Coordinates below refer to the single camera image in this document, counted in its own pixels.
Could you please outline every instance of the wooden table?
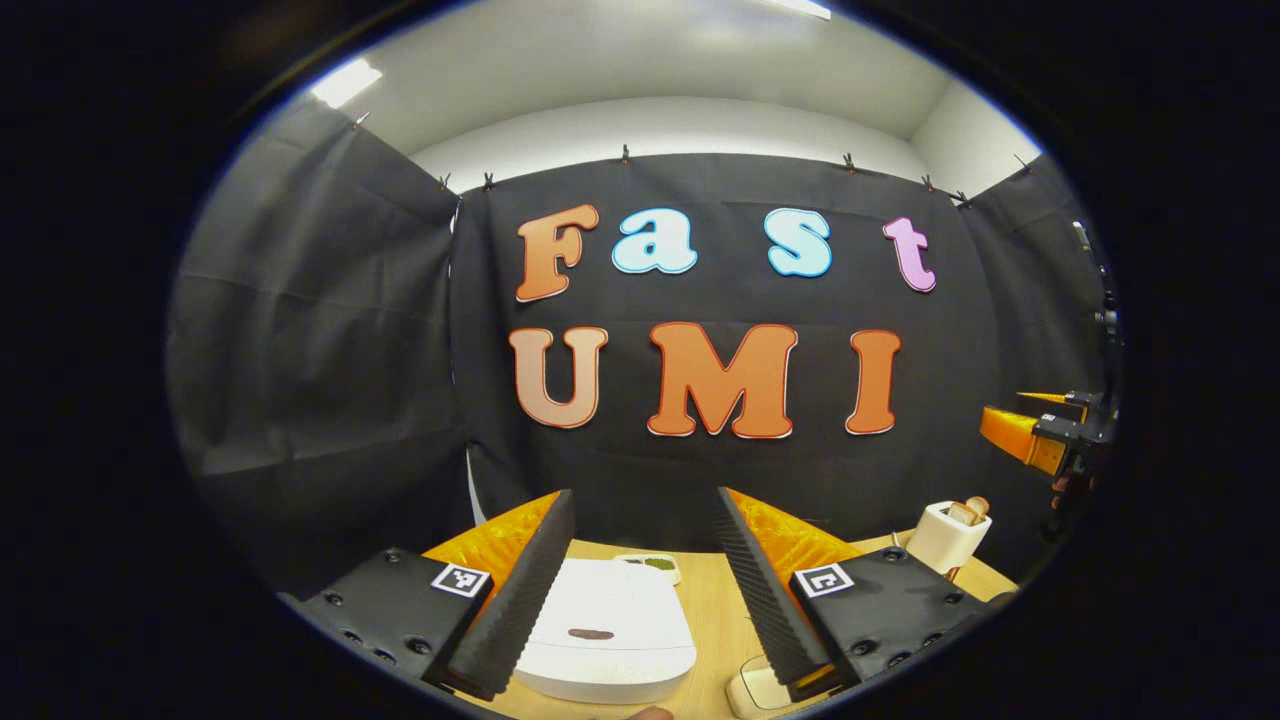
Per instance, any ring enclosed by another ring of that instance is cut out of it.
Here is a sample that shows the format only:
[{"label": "wooden table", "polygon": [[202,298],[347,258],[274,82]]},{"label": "wooden table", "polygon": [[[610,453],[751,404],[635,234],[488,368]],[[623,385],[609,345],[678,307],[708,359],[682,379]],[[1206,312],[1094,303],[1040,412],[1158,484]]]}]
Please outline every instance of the wooden table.
[{"label": "wooden table", "polygon": [[[897,533],[905,544],[915,530]],[[850,543],[863,552],[888,547],[892,536]],[[575,539],[567,557],[609,560],[628,552],[652,552],[641,548],[599,544]],[[680,689],[657,703],[675,714],[677,720],[736,720],[724,696],[724,687],[742,664],[764,655],[751,626],[746,603],[733,582],[733,573],[722,552],[669,552],[680,566],[676,596],[685,610],[689,629],[698,648],[698,661],[685,676]],[[978,600],[987,601],[1018,585],[978,559],[960,569],[955,584]],[[590,705],[557,700],[536,693],[512,678],[507,692],[493,702],[483,702],[465,693],[458,697],[520,720],[622,720],[645,705]],[[826,694],[777,710],[777,717],[799,707],[820,702]]]}]

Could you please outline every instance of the light blue letter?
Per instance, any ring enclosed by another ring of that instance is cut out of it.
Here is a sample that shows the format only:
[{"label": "light blue letter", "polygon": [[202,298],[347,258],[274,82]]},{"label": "light blue letter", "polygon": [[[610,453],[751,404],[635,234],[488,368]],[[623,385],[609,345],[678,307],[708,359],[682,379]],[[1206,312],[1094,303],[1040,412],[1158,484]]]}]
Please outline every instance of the light blue letter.
[{"label": "light blue letter", "polygon": [[780,274],[815,278],[831,268],[831,228],[818,213],[780,208],[764,217],[764,234],[781,245],[769,249]]},{"label": "light blue letter", "polygon": [[[640,232],[648,225],[653,229]],[[613,266],[623,273],[658,268],[675,275],[698,261],[698,252],[689,247],[689,217],[680,210],[640,210],[622,220],[620,229],[626,237],[613,246]]]}]

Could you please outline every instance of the white ceiling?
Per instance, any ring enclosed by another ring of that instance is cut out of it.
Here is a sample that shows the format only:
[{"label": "white ceiling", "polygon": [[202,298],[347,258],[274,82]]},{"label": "white ceiling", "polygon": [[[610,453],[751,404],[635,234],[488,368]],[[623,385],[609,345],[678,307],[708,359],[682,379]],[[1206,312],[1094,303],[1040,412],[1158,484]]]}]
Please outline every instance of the white ceiling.
[{"label": "white ceiling", "polygon": [[878,32],[763,0],[481,0],[364,55],[343,105],[412,155],[527,113],[623,97],[772,102],[910,140],[951,76]]}]

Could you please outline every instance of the ceiling light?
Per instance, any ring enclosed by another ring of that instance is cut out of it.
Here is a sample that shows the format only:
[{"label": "ceiling light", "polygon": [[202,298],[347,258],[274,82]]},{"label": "ceiling light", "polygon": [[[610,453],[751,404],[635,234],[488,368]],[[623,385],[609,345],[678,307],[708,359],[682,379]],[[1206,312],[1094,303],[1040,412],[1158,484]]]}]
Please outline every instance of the ceiling light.
[{"label": "ceiling light", "polygon": [[383,77],[380,70],[370,68],[369,63],[360,58],[325,76],[311,88],[311,94],[328,102],[330,108],[338,109],[380,77]]},{"label": "ceiling light", "polygon": [[796,10],[797,13],[805,13],[808,15],[813,15],[815,18],[820,18],[824,20],[831,19],[831,10],[823,8],[817,3],[809,3],[809,0],[769,0],[769,3],[773,3],[774,5],[781,5],[783,8],[788,8],[791,10]]}]

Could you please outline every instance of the finger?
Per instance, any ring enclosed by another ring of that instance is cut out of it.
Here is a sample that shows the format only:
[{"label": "finger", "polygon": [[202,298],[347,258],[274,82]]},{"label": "finger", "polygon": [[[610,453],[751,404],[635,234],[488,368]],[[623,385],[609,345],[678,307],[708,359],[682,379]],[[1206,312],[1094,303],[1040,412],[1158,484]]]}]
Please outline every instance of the finger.
[{"label": "finger", "polygon": [[650,706],[645,707],[640,712],[636,712],[631,717],[627,717],[626,720],[676,720],[676,716],[672,715],[669,710]]}]

